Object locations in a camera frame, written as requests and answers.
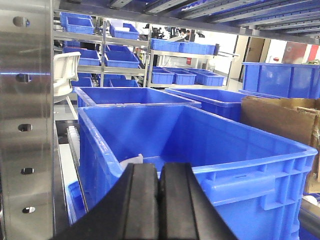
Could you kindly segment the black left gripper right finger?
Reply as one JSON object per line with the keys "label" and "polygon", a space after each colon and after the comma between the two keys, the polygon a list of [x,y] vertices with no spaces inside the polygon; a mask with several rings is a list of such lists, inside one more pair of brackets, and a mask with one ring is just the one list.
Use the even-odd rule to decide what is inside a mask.
{"label": "black left gripper right finger", "polygon": [[159,239],[235,240],[188,163],[166,163],[158,192]]}

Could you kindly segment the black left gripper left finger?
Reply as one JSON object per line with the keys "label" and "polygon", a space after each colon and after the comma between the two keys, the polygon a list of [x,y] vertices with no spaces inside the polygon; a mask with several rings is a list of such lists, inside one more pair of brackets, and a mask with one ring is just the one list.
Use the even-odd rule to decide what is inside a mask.
{"label": "black left gripper left finger", "polygon": [[128,164],[89,212],[55,240],[156,240],[158,176],[153,164]]}

